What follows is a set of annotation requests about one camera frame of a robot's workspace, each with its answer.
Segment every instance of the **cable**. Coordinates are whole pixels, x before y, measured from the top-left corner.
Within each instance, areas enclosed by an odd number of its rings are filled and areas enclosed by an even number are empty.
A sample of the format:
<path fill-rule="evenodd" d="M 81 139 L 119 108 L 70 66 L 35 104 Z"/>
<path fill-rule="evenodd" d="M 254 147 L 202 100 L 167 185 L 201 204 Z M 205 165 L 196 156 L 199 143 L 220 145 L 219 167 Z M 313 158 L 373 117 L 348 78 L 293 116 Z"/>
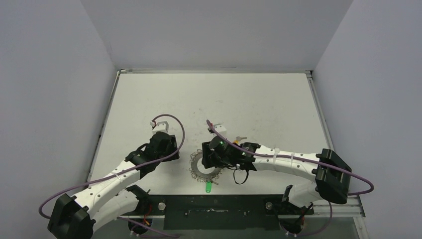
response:
<path fill-rule="evenodd" d="M 329 217 L 328 221 L 324 224 L 324 226 L 322 226 L 320 229 L 316 230 L 315 232 L 296 234 L 296 236 L 297 236 L 297 237 L 312 236 L 312 235 L 315 235 L 315 234 L 318 234 L 318 233 L 320 233 L 320 232 L 324 231 L 324 230 L 328 227 L 328 225 L 331 223 L 331 219 L 332 219 L 332 205 L 331 205 L 331 203 L 330 203 L 330 202 L 328 202 L 328 204 L 329 204 L 329 206 L 330 206 L 330 217 Z"/>
<path fill-rule="evenodd" d="M 298 221 L 300 221 L 300 219 L 303 219 L 302 220 L 302 223 L 304 222 L 304 219 L 305 219 L 305 214 L 312 208 L 314 206 L 314 203 L 311 203 L 310 205 L 309 205 L 309 207 L 308 208 L 306 208 L 306 210 L 305 211 L 302 211 L 302 215 L 300 215 L 300 217 L 298 218 L 298 219 L 296 219 L 296 221 L 293 223 L 293 224 L 296 224 Z"/>
<path fill-rule="evenodd" d="M 254 152 L 248 151 L 248 150 L 246 150 L 244 148 L 241 148 L 241 147 L 237 146 L 236 144 L 234 144 L 234 143 L 230 142 L 229 140 L 227 140 L 220 133 L 218 133 L 214 129 L 214 127 L 212 126 L 212 123 L 209 120 L 207 120 L 207 125 L 212 130 L 212 132 L 215 133 L 218 137 L 220 137 L 222 140 L 224 140 L 230 146 L 232 146 L 232 147 L 234 147 L 234 148 L 236 148 L 236 149 L 238 149 L 238 150 L 240 150 L 242 152 L 245 152 L 245 153 L 248 153 L 248 154 L 251 154 L 251 155 L 254 155 L 254 156 L 258 156 L 258 157 L 265 157 L 265 158 L 272 158 L 273 157 L 273 155 L 254 153 Z M 369 181 L 368 179 L 366 179 L 364 177 L 361 177 L 361 176 L 359 176 L 359 175 L 357 175 L 355 173 L 352 173 L 352 172 L 349 172 L 347 170 L 344 170 L 342 168 L 339 168 L 339 167 L 336 167 L 336 166 L 333 166 L 333 165 L 330 165 L 330 164 L 327 164 L 327 163 L 323 163 L 323 162 L 319 162 L 319 161 L 313 161 L 313 160 L 309 160 L 309 159 L 301 158 L 301 157 L 297 157 L 297 156 L 278 154 L 276 157 L 277 158 L 289 158 L 289 159 L 290 158 L 293 158 L 295 160 L 300 160 L 300 161 L 303 161 L 303 162 L 318 164 L 318 165 L 321 165 L 321 166 L 324 166 L 324 167 L 331 168 L 331 169 L 334 169 L 336 171 L 342 172 L 344 174 L 347 174 L 347 175 L 349 175 L 351 177 L 354 177 L 356 179 L 359 179 L 359 180 L 361 180 L 361 181 L 363 181 L 363 182 L 365 182 L 365 183 L 367 183 L 369 185 L 370 189 L 365 190 L 365 191 L 361 191 L 361 192 L 349 193 L 350 196 L 366 194 L 366 193 L 370 193 L 370 192 L 374 191 L 374 184 L 371 181 Z"/>
<path fill-rule="evenodd" d="M 163 236 L 165 236 L 165 237 L 170 237 L 170 238 L 179 238 L 179 237 L 180 237 L 179 235 L 168 234 L 168 233 L 165 233 L 165 232 L 159 231 L 159 230 L 157 230 L 157 229 L 150 228 L 150 227 L 148 227 L 148 226 L 145 226 L 145 225 L 144 225 L 144 224 L 142 224 L 142 223 L 139 223 L 139 222 L 137 222 L 137 221 L 131 220 L 131 219 L 129 219 L 129 218 L 122 218 L 122 217 L 117 217 L 117 218 L 118 218 L 118 219 L 121 219 L 121 220 L 125 220 L 125 221 L 128 221 L 128 222 L 131 222 L 131 223 L 136 224 L 136 225 L 138 225 L 138 226 L 140 226 L 140 227 L 143 227 L 143 228 L 145 228 L 145 229 L 147 229 L 147 230 L 151 230 L 151 231 L 153 231 L 153 232 L 156 232 L 156 233 L 158 233 L 158 234 L 161 234 L 161 235 L 163 235 Z"/>
<path fill-rule="evenodd" d="M 246 171 L 246 178 L 245 178 L 245 180 L 244 180 L 243 182 L 241 182 L 241 183 L 238 183 L 238 182 L 236 181 L 236 177 L 234 176 L 234 173 L 236 172 L 236 170 L 237 170 L 237 169 L 234 169 L 234 170 L 233 170 L 233 179 L 234 179 L 234 182 L 235 182 L 237 185 L 242 185 L 242 184 L 244 184 L 244 183 L 246 182 L 246 180 L 248 180 L 248 177 L 249 177 L 249 170 L 247 170 L 247 171 Z"/>
<path fill-rule="evenodd" d="M 64 194 L 64 193 L 67 193 L 67 192 L 69 192 L 69 191 L 72 191 L 72 190 L 74 190 L 74 189 L 81 188 L 81 187 L 85 187 L 85 186 L 88 186 L 88 185 L 90 185 L 90 184 L 94 184 L 94 183 L 99 183 L 99 182 L 102 182 L 102 181 L 106 181 L 106 180 L 108 180 L 108 179 L 110 179 L 110 178 L 114 178 L 114 177 L 116 177 L 116 175 L 121 175 L 121 174 L 127 173 L 127 172 L 129 172 L 129 171 L 135 170 L 135 169 L 137 169 L 137 168 L 140 168 L 140 167 L 143 167 L 143 166 L 146 166 L 146 165 L 149 165 L 149 164 L 153 164 L 153 163 L 161 162 L 161 161 L 163 161 L 163 160 L 166 160 L 166 159 L 168 159 L 168 158 L 173 157 L 173 155 L 175 155 L 177 152 L 179 152 L 179 150 L 182 148 L 183 143 L 185 142 L 185 128 L 183 127 L 182 122 L 180 122 L 180 120 L 179 120 L 178 118 L 176 118 L 176 117 L 175 117 L 175 116 L 173 116 L 173 115 L 169 115 L 169 114 L 162 114 L 162 115 L 156 116 L 154 119 L 152 119 L 152 122 L 156 123 L 155 121 L 156 121 L 158 118 L 160 118 L 160 117 L 165 117 L 165 116 L 167 116 L 167 117 L 171 117 L 171 118 L 175 119 L 175 120 L 177 121 L 177 123 L 179 123 L 180 128 L 182 129 L 182 141 L 180 142 L 180 145 L 179 145 L 179 147 L 176 149 L 176 151 L 174 151 L 174 152 L 173 152 L 173 153 L 171 153 L 170 155 L 165 156 L 165 157 L 163 157 L 163 158 L 159 158 L 159 159 L 156 159 L 156 160 L 152 160 L 152 161 L 149 161 L 149 162 L 146 162 L 146 163 L 141 163 L 141 164 L 139 164 L 139 165 L 137 165 L 137 166 L 134 166 L 134 167 L 128 168 L 128 169 L 126 169 L 126 170 L 123 170 L 123 171 L 121 171 L 121 172 L 119 172 L 119 173 L 116 173 L 115 175 L 111 175 L 111 176 L 108 176 L 108 177 L 105 177 L 105 178 L 100 178 L 100 179 L 97 179 L 97 180 L 93 180 L 93 181 L 90 181 L 90 182 L 86 182 L 86 183 L 83 183 L 83 184 L 80 184 L 80 185 L 73 186 L 73 187 L 70 187 L 70 188 L 68 188 L 68 189 L 62 190 L 62 191 L 60 191 L 60 192 L 58 192 L 58 193 L 54 194 L 53 196 L 49 197 L 49 198 L 48 198 L 47 200 L 45 200 L 43 203 L 41 203 L 40 207 L 38 208 L 38 213 L 39 213 L 39 214 L 40 214 L 43 218 L 50 219 L 50 218 L 51 218 L 50 216 L 48 216 L 48 215 L 46 215 L 45 213 L 43 213 L 43 212 L 42 212 L 42 208 L 43 208 L 43 207 L 44 207 L 44 206 L 45 206 L 48 202 L 50 202 L 51 200 L 53 200 L 54 198 L 56 198 L 56 197 L 58 197 L 58 196 L 60 196 L 60 195 L 62 195 L 62 194 Z"/>
<path fill-rule="evenodd" d="M 148 213 L 144 215 L 144 224 L 146 224 L 146 223 L 147 223 L 147 221 L 146 221 L 146 217 L 147 217 L 147 216 L 149 216 L 149 214 L 150 214 L 151 212 L 152 212 L 152 204 L 150 204 L 150 205 L 149 205 L 149 211 L 148 211 Z"/>

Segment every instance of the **small key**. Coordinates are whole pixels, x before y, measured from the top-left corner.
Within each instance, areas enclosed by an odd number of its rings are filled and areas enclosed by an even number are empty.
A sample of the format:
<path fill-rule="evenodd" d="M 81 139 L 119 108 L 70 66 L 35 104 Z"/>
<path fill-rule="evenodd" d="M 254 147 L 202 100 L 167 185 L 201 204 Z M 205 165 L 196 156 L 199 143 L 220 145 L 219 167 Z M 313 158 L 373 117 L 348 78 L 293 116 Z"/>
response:
<path fill-rule="evenodd" d="M 240 137 L 240 136 L 238 136 L 238 137 L 236 137 L 236 141 L 237 142 L 240 142 L 240 141 L 242 141 L 242 140 L 244 140 L 244 139 L 247 139 L 248 137 Z"/>

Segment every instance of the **black joint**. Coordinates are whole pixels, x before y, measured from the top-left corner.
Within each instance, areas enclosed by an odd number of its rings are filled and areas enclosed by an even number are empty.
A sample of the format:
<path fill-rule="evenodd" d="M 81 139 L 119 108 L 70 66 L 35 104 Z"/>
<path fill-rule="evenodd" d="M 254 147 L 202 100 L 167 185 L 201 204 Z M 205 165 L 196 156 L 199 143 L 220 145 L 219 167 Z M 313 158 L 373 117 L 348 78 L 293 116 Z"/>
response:
<path fill-rule="evenodd" d="M 47 229 L 58 239 L 90 239 L 94 233 L 90 215 L 74 198 L 64 194 L 54 205 Z"/>
<path fill-rule="evenodd" d="M 137 150 L 129 153 L 126 157 L 126 162 L 131 162 L 134 165 L 140 165 L 146 162 L 150 162 L 159 158 L 166 157 L 177 150 L 176 137 L 174 135 L 168 135 L 164 132 L 156 132 L 146 144 L 145 149 L 142 150 L 142 146 Z M 174 154 L 172 157 L 163 160 L 163 162 L 179 159 L 179 153 Z M 161 161 L 151 163 L 144 167 L 137 168 L 140 171 L 139 179 L 142 179 L 145 175 L 155 170 Z"/>
<path fill-rule="evenodd" d="M 127 187 L 126 190 L 128 192 L 131 192 L 135 194 L 136 199 L 139 200 L 138 205 L 136 206 L 135 211 L 140 213 L 141 215 L 148 212 L 148 207 L 151 204 L 151 201 L 149 200 L 149 195 L 147 192 L 145 192 L 142 188 L 140 188 L 138 185 L 132 185 L 130 187 Z"/>
<path fill-rule="evenodd" d="M 280 225 L 292 234 L 299 234 L 302 229 L 302 221 L 297 221 L 296 219 L 283 219 L 279 220 Z"/>
<path fill-rule="evenodd" d="M 281 202 L 288 202 L 289 201 L 289 194 L 290 190 L 293 188 L 293 185 L 289 185 L 284 190 L 283 198 L 281 199 Z"/>
<path fill-rule="evenodd" d="M 322 153 L 316 155 L 319 161 L 337 168 L 352 172 L 347 165 L 333 150 L 323 149 Z M 315 182 L 319 195 L 332 203 L 345 204 L 350 185 L 350 175 L 318 165 L 316 169 Z"/>
<path fill-rule="evenodd" d="M 240 147 L 253 153 L 260 145 L 246 142 Z M 202 143 L 202 154 L 202 165 L 205 168 L 227 168 L 239 165 L 240 170 L 256 171 L 253 165 L 255 158 L 252 154 L 232 147 L 218 136 L 215 136 L 210 142 Z"/>

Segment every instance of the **metal frame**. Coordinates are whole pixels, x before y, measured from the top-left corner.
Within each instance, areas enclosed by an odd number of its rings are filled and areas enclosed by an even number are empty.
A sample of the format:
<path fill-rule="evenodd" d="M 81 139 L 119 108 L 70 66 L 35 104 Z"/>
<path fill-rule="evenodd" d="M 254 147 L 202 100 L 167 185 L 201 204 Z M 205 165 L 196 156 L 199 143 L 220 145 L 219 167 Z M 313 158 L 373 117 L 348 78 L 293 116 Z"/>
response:
<path fill-rule="evenodd" d="M 237 67 L 228 67 L 228 68 L 204 68 L 204 69 L 160 69 L 160 68 L 155 68 L 155 69 L 150 69 L 150 68 L 145 68 L 145 69 L 121 69 L 117 71 L 117 75 L 114 81 L 114 86 L 113 86 L 113 90 L 111 92 L 111 96 L 110 96 L 110 101 L 108 104 L 108 109 L 107 109 L 107 113 L 105 115 L 105 119 L 103 122 L 103 126 L 100 132 L 100 136 L 98 139 L 98 143 L 96 146 L 96 150 L 93 156 L 93 160 L 92 160 L 92 164 L 90 167 L 90 171 L 88 174 L 88 178 L 87 181 L 89 181 L 92 177 L 92 172 L 94 170 L 94 165 L 95 162 L 97 160 L 97 155 L 98 155 L 98 151 L 101 145 L 101 141 L 103 138 L 103 133 L 105 130 L 105 126 L 107 123 L 107 119 L 108 119 L 108 115 L 111 109 L 111 105 L 113 103 L 113 99 L 114 99 L 114 94 L 116 92 L 117 89 L 117 85 L 118 85 L 118 81 L 120 78 L 120 74 L 145 74 L 145 73 L 157 73 L 157 74 L 162 74 L 162 73 L 304 73 L 307 76 L 308 79 L 308 84 L 309 84 L 309 88 L 311 90 L 311 94 L 313 96 L 314 99 L 314 103 L 315 103 L 315 107 L 316 110 L 318 112 L 318 116 L 319 116 L 319 121 L 321 122 L 321 126 L 325 135 L 325 139 L 327 142 L 327 145 L 329 146 L 330 149 L 334 150 L 334 146 L 329 134 L 329 130 L 326 124 L 326 120 L 325 117 L 322 113 L 321 110 L 321 106 L 319 104 L 319 100 L 317 97 L 317 93 L 315 91 L 315 86 L 314 86 L 314 80 L 312 78 L 312 72 L 311 71 L 306 71 L 306 70 L 287 70 L 287 71 L 278 71 L 278 70 L 253 70 L 253 69 L 243 69 L 243 68 L 237 68 Z M 356 231 L 359 235 L 360 239 L 369 239 L 369 235 L 368 232 L 366 230 L 366 226 L 365 226 L 365 222 L 364 222 L 364 217 L 365 217 L 365 213 L 363 211 L 363 207 L 362 207 L 362 203 L 360 201 L 359 196 L 356 197 L 349 197 L 347 204 L 344 205 L 333 205 L 333 217 L 353 217 L 354 222 L 355 222 L 355 226 L 356 226 Z M 328 206 L 328 202 L 320 202 L 320 203 L 315 203 L 315 208 L 314 208 L 315 214 L 314 215 L 309 215 L 308 217 L 329 217 L 329 206 Z M 164 216 L 149 216 L 149 218 L 164 218 Z"/>

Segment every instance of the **red wire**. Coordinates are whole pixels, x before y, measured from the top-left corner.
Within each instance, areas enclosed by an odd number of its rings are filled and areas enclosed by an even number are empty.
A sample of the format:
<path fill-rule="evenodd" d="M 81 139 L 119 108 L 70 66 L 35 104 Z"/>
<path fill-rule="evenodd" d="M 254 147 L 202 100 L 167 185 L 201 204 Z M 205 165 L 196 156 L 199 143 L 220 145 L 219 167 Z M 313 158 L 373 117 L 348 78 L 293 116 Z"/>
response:
<path fill-rule="evenodd" d="M 152 211 L 152 205 L 150 204 L 149 205 L 149 212 L 144 215 L 144 224 L 146 224 L 146 217 L 149 216 L 149 214 L 151 213 L 151 211 Z"/>

